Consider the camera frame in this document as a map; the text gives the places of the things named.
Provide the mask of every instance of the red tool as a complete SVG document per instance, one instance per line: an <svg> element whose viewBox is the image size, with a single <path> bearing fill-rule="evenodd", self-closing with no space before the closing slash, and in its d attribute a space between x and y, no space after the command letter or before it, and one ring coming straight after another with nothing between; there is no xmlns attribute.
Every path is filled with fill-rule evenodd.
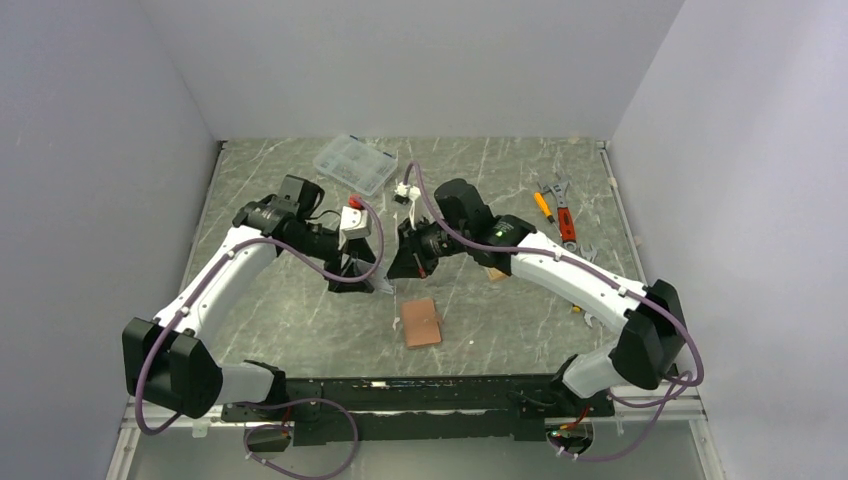
<svg viewBox="0 0 848 480"><path fill-rule="evenodd" d="M559 220L559 233L562 237L562 246L569 252L577 251L577 230L571 219L571 211L565 201L565 192L568 190L568 179L561 171L557 171L557 182L542 185L539 183L539 191L542 194L552 193L557 201L557 219Z"/></svg>

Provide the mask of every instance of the white wall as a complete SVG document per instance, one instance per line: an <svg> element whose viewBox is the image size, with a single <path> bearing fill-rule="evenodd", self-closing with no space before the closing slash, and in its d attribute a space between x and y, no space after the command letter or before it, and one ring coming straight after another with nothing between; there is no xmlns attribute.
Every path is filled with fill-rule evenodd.
<svg viewBox="0 0 848 480"><path fill-rule="evenodd" d="M0 6L0 478L103 478L215 143L135 1Z"/></svg>
<svg viewBox="0 0 848 480"><path fill-rule="evenodd" d="M212 132L610 138L682 0L142 0Z"/></svg>
<svg viewBox="0 0 848 480"><path fill-rule="evenodd" d="M688 0L613 138L731 479L846 478L848 10Z"/></svg>

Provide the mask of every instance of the table surface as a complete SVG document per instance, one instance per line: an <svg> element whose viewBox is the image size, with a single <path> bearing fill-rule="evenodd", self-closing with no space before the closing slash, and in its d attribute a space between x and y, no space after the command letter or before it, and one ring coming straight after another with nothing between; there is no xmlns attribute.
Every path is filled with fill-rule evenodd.
<svg viewBox="0 0 848 480"><path fill-rule="evenodd" d="M236 211L278 190L286 174L317 182L327 192L321 208L340 208L349 188L319 175L313 158L329 138L232 140L224 144L213 180L190 278L220 246ZM397 156L398 175L410 160L423 168L430 190L452 178L475 184L495 214L510 213L551 238L555 226L533 200L536 181L554 180L557 167L571 179L567 200L581 244L594 244L598 266L637 278L621 214L595 141L588 138L374 138L362 139ZM397 249L397 218L390 179L369 199L386 233L386 262ZM372 234L372 248L375 235ZM550 373L574 353L612 339L589 328L571 304L530 282L491 283L468 255L442 259L426 280L397 280L394 295L333 294L326 281L292 255L266 268L236 303L210 346L222 363L259 360L290 377L374 377ZM410 350L399 305L432 297L444 317L442 343Z"/></svg>

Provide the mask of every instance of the hand tool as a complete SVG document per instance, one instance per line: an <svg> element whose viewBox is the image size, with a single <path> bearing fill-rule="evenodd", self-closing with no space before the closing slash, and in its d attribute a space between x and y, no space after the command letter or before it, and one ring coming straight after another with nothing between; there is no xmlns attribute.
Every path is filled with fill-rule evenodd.
<svg viewBox="0 0 848 480"><path fill-rule="evenodd" d="M589 263L595 263L595 257L598 256L598 249L595 248L594 243L590 243L589 246L592 248L586 250L583 248L583 245L580 245L580 256Z"/></svg>
<svg viewBox="0 0 848 480"><path fill-rule="evenodd" d="M547 185L539 184L539 191L542 194L552 193L557 200L557 219L559 220L559 233L562 237L562 246L569 252L577 250L577 232L574 230L574 221L571 219L571 211L568 209L568 203L565 201L565 192L568 190L568 179L562 173L562 170L557 170L557 182Z"/></svg>
<svg viewBox="0 0 848 480"><path fill-rule="evenodd" d="M556 222L556 220L554 220L554 216L551 215L551 209L548 208L548 204L547 202L545 202L545 197L543 197L541 193L536 192L533 194L533 198L536 199L536 205L539 206L539 210L541 210L542 213L545 214L545 217L548 219L548 221L551 223Z"/></svg>

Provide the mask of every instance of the metal frame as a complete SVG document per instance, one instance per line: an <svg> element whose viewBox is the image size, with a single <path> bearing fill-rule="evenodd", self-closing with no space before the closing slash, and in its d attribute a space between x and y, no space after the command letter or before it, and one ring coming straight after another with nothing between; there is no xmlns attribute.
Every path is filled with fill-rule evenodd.
<svg viewBox="0 0 848 480"><path fill-rule="evenodd" d="M636 243L633 237L633 233L630 229L630 224L627 220L627 215L624 210L624 205L621 200L621 195L618 190L618 182L615 179L615 176L612 172L612 167L610 166L609 154L607 152L607 148L609 146L608 141L599 141L597 142L598 155L600 156L604 168L606 169L610 188L613 193L613 197L616 202L616 206L618 207L619 213L621 214L622 223L624 224L625 233L627 236L627 241L630 245L630 250L633 255L633 259L636 263L637 272L639 275L639 279L642 282L646 282L645 273L642 269L642 263L639 259L638 250L636 248ZM210 179L210 188L207 192L206 200L203 205L203 210L201 212L201 216L199 222L202 222L204 214L206 213L209 205L209 199L212 195L215 181L218 178L218 174L221 168L221 161L217 161L215 164L215 169L212 173L212 177ZM191 265L191 260L194 257L195 249L197 247L197 240L200 235L200 223L198 223L195 238L191 246L191 251L189 253L189 260L186 265L186 269L183 275L183 281L181 284L181 289L185 287L188 283L188 275L189 275L189 266ZM656 400L662 398L665 394L665 391L668 388L667 383L663 383L657 390L648 392L641 390L636 387L614 387L612 392L623 399L631 400L633 402L647 402L651 400ZM707 480L724 480L724 470L721 466L721 461L718 457L718 453L715 449L715 443L712 439L712 434L710 433L709 425L707 422L707 417L704 412L703 403L701 402L701 398L698 394L697 389L690 389L686 395L681 395L680 397L671 400L667 403L662 416L659 421L661 422L680 422L680 421L688 421L689 427L692 432L693 441L695 443L695 447L697 449L698 458L700 459L701 467L704 471L704 477ZM135 455L135 451L138 445L139 438L141 436L141 432L136 426L135 423L135 400L130 398L127 402L127 407L124 412L124 416L121 422L119 435L117 444L115 446L115 451L112 455L112 461L109 465L108 473L106 474L106 480L126 480L130 473L130 468L132 465L132 461ZM182 417L174 422L170 428L183 428L192 429L192 435L195 437L202 437L206 435L206 432L209 428L238 428L244 429L253 426L260 425L264 422L245 422L245 423L235 423L235 422L222 422L221 421L221 413L223 412L223 407L216 406L213 407L209 412L206 413L203 417L194 420L190 418ZM156 405L152 405L149 403L144 404L143 406L145 418L153 425L158 425L161 422L164 422L168 419L173 412L164 409L162 407L158 407ZM648 420L650 420L654 413L656 412L656 408L645 408L645 409L634 409L630 407L625 407L623 405L616 404L615 406L616 413L611 417L591 417L592 422L615 422L618 425L619 434L624 431L625 424L630 423L639 423L642 424ZM428 413L431 414L446 414L450 412L465 412L465 413L474 413L479 411L466 411L466 410L427 410ZM392 415L392 414L400 414L407 411L379 411L379 412L359 412L354 411L353 413L371 413L375 415ZM572 421L573 418L547 418L545 419L545 423L549 425L555 425L560 423L565 423L568 421Z"/></svg>

